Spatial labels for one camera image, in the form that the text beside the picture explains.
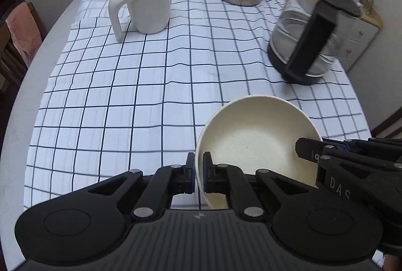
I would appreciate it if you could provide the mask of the cream ceramic bowl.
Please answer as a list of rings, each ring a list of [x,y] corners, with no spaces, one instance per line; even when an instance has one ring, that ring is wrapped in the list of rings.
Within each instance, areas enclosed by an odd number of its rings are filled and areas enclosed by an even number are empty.
[[[202,206],[228,206],[223,195],[206,192],[202,161],[206,152],[214,164],[238,166],[245,174],[264,168],[315,186],[318,166],[297,156],[295,145],[300,138],[322,139],[311,119],[284,99],[249,95],[223,106],[204,126],[195,151]]]

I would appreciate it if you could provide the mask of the wooden chair right side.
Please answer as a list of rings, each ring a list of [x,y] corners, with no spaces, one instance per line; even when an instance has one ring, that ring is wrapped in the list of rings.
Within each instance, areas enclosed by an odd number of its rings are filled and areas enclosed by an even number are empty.
[[[389,118],[380,123],[380,125],[378,125],[371,131],[372,137],[385,139],[401,139],[401,117],[402,108],[399,108]]]

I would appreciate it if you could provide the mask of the white checkered tablecloth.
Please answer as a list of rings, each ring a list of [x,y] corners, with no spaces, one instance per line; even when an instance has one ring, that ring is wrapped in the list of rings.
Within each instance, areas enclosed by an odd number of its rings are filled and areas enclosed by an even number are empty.
[[[233,99],[287,99],[321,136],[367,139],[357,95],[339,62],[312,86],[287,84],[266,47],[286,0],[235,6],[171,0],[168,26],[136,32],[127,9],[115,39],[109,0],[81,0],[39,105],[27,156],[24,208],[132,168],[181,164],[202,127]]]

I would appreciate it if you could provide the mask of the white drawer cabinet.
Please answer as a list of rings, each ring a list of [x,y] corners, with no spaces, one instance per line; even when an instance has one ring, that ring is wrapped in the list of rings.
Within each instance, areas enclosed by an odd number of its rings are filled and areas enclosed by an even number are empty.
[[[382,27],[382,18],[375,10],[372,10],[371,14],[363,10],[361,18],[355,22],[339,51],[338,60],[346,72],[349,72],[370,47]]]

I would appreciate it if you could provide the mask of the pink towel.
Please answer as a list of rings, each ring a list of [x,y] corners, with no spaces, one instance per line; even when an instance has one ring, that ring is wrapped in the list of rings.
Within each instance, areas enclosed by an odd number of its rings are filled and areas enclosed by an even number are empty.
[[[37,23],[26,2],[19,4],[6,18],[13,45],[29,67],[42,44]]]

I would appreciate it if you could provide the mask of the wooden chair with pink towel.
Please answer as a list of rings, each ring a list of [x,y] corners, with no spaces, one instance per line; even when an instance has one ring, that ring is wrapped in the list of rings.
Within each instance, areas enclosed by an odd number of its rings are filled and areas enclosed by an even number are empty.
[[[1,26],[1,76],[16,89],[22,85],[38,49],[47,35],[35,7],[19,4]]]

